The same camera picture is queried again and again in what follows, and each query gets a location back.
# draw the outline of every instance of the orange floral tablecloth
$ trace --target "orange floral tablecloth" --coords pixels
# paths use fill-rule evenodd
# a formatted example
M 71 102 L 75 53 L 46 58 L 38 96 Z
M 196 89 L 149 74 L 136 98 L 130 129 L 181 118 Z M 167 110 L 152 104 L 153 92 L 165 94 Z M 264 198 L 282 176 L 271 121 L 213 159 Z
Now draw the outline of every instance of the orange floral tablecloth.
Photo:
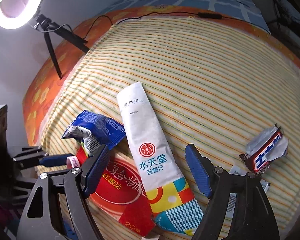
M 145 6 L 140 8 L 128 8 L 124 10 L 112 11 L 107 13 L 106 15 L 109 16 L 112 22 L 115 24 L 122 19 L 139 17 L 151 12 L 170 13 L 174 11 L 185 11 L 191 13 L 198 13 L 198 11 L 208 12 L 206 10 L 198 10 L 197 8 L 182 6 Z M 170 14 L 170 16 L 173 15 L 189 17 L 189 15 L 185 13 Z M 95 19 L 96 17 L 82 22 L 74 29 L 74 32 L 80 37 L 84 37 Z M 282 54 L 290 58 L 293 63 L 300 69 L 300 60 L 282 43 L 280 43 L 265 31 L 254 27 L 250 23 L 238 21 L 235 19 L 224 18 L 222 20 L 209 20 L 216 21 L 233 28 L 241 29 L 247 33 L 252 34 L 256 38 L 267 42 L 270 46 L 279 50 Z M 111 23 L 109 19 L 107 19 L 106 17 L 99 18 L 93 25 L 86 38 L 86 40 L 88 41 L 86 46 L 91 48 L 92 45 L 96 41 L 98 41 L 103 36 L 103 34 L 109 30 L 110 27 Z M 44 120 L 51 106 L 54 104 L 58 93 L 62 89 L 64 82 L 67 80 L 74 66 L 78 63 L 80 58 L 84 56 L 84 53 L 81 50 L 67 41 L 61 42 L 55 49 L 55 53 L 63 74 L 62 79 L 59 79 L 51 58 L 48 58 L 32 81 L 23 99 L 23 114 L 26 134 L 28 143 L 31 146 L 38 144 L 38 140 L 40 139 L 39 130 L 42 121 Z

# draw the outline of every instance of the glowing white light ring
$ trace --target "glowing white light ring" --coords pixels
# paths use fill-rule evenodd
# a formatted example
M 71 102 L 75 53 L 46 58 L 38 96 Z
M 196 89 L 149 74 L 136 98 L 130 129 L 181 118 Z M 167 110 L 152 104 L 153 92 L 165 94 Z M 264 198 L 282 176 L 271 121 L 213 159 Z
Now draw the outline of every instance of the glowing white light ring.
M 15 18 L 6 17 L 0 7 L 0 26 L 5 29 L 16 29 L 26 24 L 37 12 L 41 0 L 29 0 L 21 14 Z

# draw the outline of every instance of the red circular logo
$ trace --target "red circular logo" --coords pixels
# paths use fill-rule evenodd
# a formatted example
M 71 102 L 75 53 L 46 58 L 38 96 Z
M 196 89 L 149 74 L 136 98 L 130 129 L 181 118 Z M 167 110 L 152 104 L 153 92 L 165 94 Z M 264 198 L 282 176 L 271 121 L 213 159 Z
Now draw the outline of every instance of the red circular logo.
M 144 143 L 140 146 L 139 152 L 143 157 L 150 157 L 154 155 L 155 146 L 152 143 Z

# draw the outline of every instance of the white tape roll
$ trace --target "white tape roll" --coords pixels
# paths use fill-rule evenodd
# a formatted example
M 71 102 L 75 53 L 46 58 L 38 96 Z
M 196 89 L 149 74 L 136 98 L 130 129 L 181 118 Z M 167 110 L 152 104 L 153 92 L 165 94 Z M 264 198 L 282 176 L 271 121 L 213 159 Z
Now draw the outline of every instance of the white tape roll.
M 67 158 L 67 169 L 80 167 L 79 160 L 76 156 L 70 156 Z

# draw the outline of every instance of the blue tile pattern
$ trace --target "blue tile pattern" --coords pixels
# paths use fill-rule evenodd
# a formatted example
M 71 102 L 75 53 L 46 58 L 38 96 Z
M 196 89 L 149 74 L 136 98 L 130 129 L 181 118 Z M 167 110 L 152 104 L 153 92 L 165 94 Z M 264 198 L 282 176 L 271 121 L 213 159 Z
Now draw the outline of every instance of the blue tile pattern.
M 120 0 L 101 13 L 141 6 L 176 5 L 227 14 L 269 30 L 260 10 L 251 0 Z

